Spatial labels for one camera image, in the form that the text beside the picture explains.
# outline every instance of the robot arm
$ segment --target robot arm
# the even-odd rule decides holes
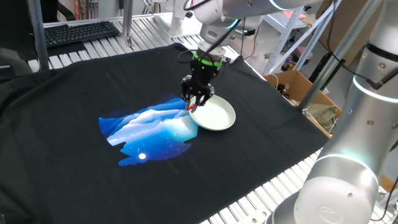
[[[196,96],[202,106],[214,94],[217,76],[237,19],[317,2],[304,0],[194,0],[204,23],[191,61],[192,75],[182,80],[183,99]],[[386,0],[346,99],[339,125],[325,145],[300,192],[282,202],[266,224],[365,224],[371,218],[381,169],[398,139],[398,1]],[[369,80],[378,81],[373,86]]]
[[[204,41],[198,44],[194,60],[190,63],[192,75],[182,81],[182,98],[187,102],[196,97],[192,111],[203,106],[215,90],[210,80],[215,78],[221,68],[225,54],[223,46],[229,45],[235,29],[242,29],[240,21],[247,19],[245,29],[255,29],[261,22],[261,15],[303,6],[322,0],[186,0],[185,10],[192,10],[195,17],[203,23],[200,31]]]

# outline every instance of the green ring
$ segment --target green ring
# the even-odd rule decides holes
[[[198,54],[195,52],[194,54],[193,54],[193,56],[195,57],[195,58],[199,58],[199,56],[198,56]],[[204,63],[205,65],[209,65],[209,66],[213,66],[213,62],[208,62],[208,61],[206,61],[206,60],[202,60],[202,59],[199,59],[199,61],[201,62],[201,63]],[[214,63],[214,66],[215,67],[220,67],[220,66],[222,66],[222,62],[215,62]]]

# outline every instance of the white bowl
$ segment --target white bowl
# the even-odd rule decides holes
[[[234,108],[219,96],[212,96],[204,106],[198,106],[195,112],[189,111],[194,122],[210,131],[222,131],[234,124],[236,114]]]

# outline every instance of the metal table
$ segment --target metal table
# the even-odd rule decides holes
[[[57,22],[44,24],[44,27],[63,24],[75,26],[96,21],[105,20]],[[107,19],[107,21],[112,22],[120,32],[122,31],[122,17]],[[199,41],[202,41],[200,36],[170,39],[166,31],[155,23],[153,15],[133,16],[131,29],[134,40],[134,46],[132,47],[128,47],[122,41],[121,36],[92,40],[84,43],[87,50],[49,57],[50,69],[66,67],[82,60],[91,60],[93,58],[103,58],[156,47],[164,47],[173,43],[181,43],[188,49],[197,49]],[[236,58],[239,56],[231,47],[228,46],[225,47],[225,49],[227,57]],[[31,60],[28,64],[34,72],[39,70],[39,63],[37,60]],[[302,188],[319,153],[320,150],[221,211],[215,211],[215,215],[208,218],[203,224],[263,223],[284,199]],[[382,213],[383,209],[375,206],[373,218],[379,218]],[[387,223],[391,216],[392,214],[388,212],[383,221],[378,223]]]

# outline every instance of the black keyboard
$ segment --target black keyboard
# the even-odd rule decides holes
[[[79,41],[111,37],[120,32],[112,23],[106,21],[72,27],[49,27],[44,29],[44,33],[47,47],[55,47]]]

